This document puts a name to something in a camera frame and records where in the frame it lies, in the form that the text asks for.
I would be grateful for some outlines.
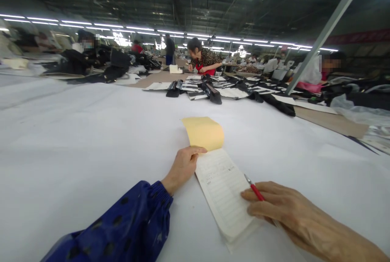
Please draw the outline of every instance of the white paper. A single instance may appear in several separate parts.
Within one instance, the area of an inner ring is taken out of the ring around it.
[[[243,173],[222,148],[201,155],[195,172],[221,233],[233,242],[254,220],[240,196],[249,188]]]

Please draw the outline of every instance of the metal beam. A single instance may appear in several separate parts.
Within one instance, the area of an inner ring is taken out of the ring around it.
[[[318,39],[313,45],[313,48],[311,51],[307,54],[305,60],[303,61],[300,69],[295,74],[294,79],[292,82],[290,82],[290,85],[288,86],[286,90],[286,94],[289,95],[294,88],[296,87],[297,83],[299,82],[299,78],[303,74],[303,72],[308,67],[310,61],[314,58],[314,56],[317,55],[318,50],[322,47],[322,45],[325,43],[326,39],[329,37],[330,33],[334,29],[334,27],[339,22],[340,18],[344,14],[344,12],[347,10],[348,6],[351,4],[352,0],[341,0],[339,5],[336,7],[335,11],[333,12],[332,16],[330,17],[328,23],[325,25],[324,29],[322,30],[321,34],[319,35]]]

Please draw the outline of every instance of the left hand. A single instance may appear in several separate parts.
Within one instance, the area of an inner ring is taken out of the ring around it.
[[[206,152],[207,150],[205,148],[189,146],[178,151],[171,170],[161,181],[171,196],[195,173],[198,153]]]

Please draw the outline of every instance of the fluorescent light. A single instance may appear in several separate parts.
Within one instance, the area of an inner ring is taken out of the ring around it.
[[[56,19],[47,19],[47,18],[28,17],[28,19],[58,22],[58,20],[56,20]]]
[[[6,21],[29,22],[29,23],[31,23],[30,21],[27,21],[27,20],[8,19],[8,18],[4,18],[4,20],[6,20]]]
[[[276,45],[294,45],[293,43],[283,43],[283,42],[271,42],[271,43],[274,43]]]
[[[310,47],[310,46],[304,46],[304,45],[294,45],[294,47],[306,48],[306,49],[311,49],[311,48],[312,48],[312,47]]]
[[[94,25],[97,25],[97,26],[108,26],[108,27],[118,27],[118,28],[122,28],[123,26],[117,26],[117,25],[112,25],[112,24],[94,24]]]
[[[255,43],[268,43],[268,41],[257,41],[257,40],[244,40],[244,41],[254,41]]]
[[[13,18],[25,18],[24,16],[7,15],[7,14],[0,14],[0,16],[4,16],[4,17],[13,17]]]
[[[127,26],[126,28],[139,29],[139,30],[147,30],[147,31],[154,31],[154,29],[151,29],[151,28],[136,28],[136,27],[134,27],[134,26]]]
[[[88,24],[88,25],[92,25],[92,23],[90,23],[90,22],[72,22],[72,21],[69,21],[69,20],[61,20],[61,21],[64,22],[64,23]]]
[[[252,43],[243,43],[243,42],[233,42],[233,43],[237,43],[237,44],[240,44],[240,45],[253,45]]]
[[[210,37],[210,35],[199,35],[199,34],[187,34],[187,35],[192,35],[194,37]]]
[[[71,26],[70,24],[60,24],[60,26],[68,26],[68,27],[84,28],[83,26]]]
[[[262,44],[255,44],[255,45],[258,45],[260,47],[274,47],[274,45],[262,45]]]
[[[169,30],[157,30],[158,32],[165,32],[165,33],[175,33],[178,35],[184,35],[184,32],[171,32]]]
[[[52,23],[49,23],[49,22],[32,22],[32,23],[58,25],[58,24],[52,24]]]
[[[330,52],[338,52],[338,50],[334,50],[334,49],[326,49],[326,48],[320,48],[320,50],[324,50],[324,51],[330,51]]]
[[[109,28],[94,28],[94,27],[91,27],[91,26],[86,26],[86,28],[97,29],[97,30],[110,30]]]
[[[228,38],[228,37],[215,37],[216,39],[230,39],[230,40],[233,40],[233,41],[239,41],[241,39],[238,39],[238,38]]]
[[[119,31],[119,32],[135,32],[133,30],[113,30],[113,31]]]
[[[222,41],[222,40],[213,40],[213,41],[220,41],[222,43],[230,43],[230,41]]]
[[[148,32],[137,32],[137,33],[141,33],[143,35],[158,35],[158,34],[151,34],[151,33],[148,33]]]

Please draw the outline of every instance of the brown paper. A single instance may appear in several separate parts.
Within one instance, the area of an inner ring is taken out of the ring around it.
[[[299,106],[295,106],[294,109],[297,117],[345,136],[353,136],[359,139],[362,138],[368,130],[368,125],[354,123],[342,115],[318,112]]]

